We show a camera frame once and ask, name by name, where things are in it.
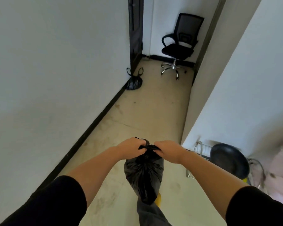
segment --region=black baseboard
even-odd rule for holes
[[[95,127],[99,124],[99,122],[104,118],[104,116],[108,113],[108,111],[112,108],[114,103],[119,99],[119,97],[123,94],[126,89],[127,83],[121,88],[121,90],[114,96],[114,98],[109,102],[109,104],[104,108],[104,110],[98,115],[97,118],[92,122],[92,124],[87,128],[84,134],[78,139],[78,141],[73,145],[70,151],[64,156],[64,158],[59,162],[59,164],[53,169],[53,171],[47,176],[47,178],[42,182],[42,184],[38,187],[37,190],[44,188],[50,182],[52,182],[62,171],[62,169],[66,166],[69,160],[74,156],[74,154],[78,151],[78,149],[85,142],[90,133],[95,129]]]
[[[168,58],[168,57],[164,57],[164,56],[159,56],[159,55],[143,55],[143,57],[148,57],[149,59],[154,59],[154,60],[159,60],[162,62],[166,62],[166,63],[173,63],[174,59],[172,58]],[[184,66],[184,67],[191,67],[193,68],[195,63],[193,62],[188,62],[188,61],[183,61],[183,60],[177,60],[176,63],[178,65]]]

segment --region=black sleeve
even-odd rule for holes
[[[87,202],[80,184],[69,176],[60,176],[29,200],[0,225],[79,225]]]
[[[283,204],[256,187],[243,187],[232,197],[225,220],[228,226],[283,226]]]

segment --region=yellow shoe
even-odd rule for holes
[[[160,208],[160,205],[161,205],[161,195],[160,195],[159,192],[158,192],[157,198],[155,199],[154,203]]]

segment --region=black frying pan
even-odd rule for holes
[[[245,179],[250,167],[245,156],[235,147],[219,143],[211,149],[211,162],[230,172],[239,179]]]

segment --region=forearm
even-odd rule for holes
[[[225,219],[231,198],[247,184],[194,152],[186,151],[180,163],[193,174],[215,209]]]
[[[87,207],[93,201],[109,171],[119,160],[117,147],[110,147],[67,174],[81,185],[86,196]]]

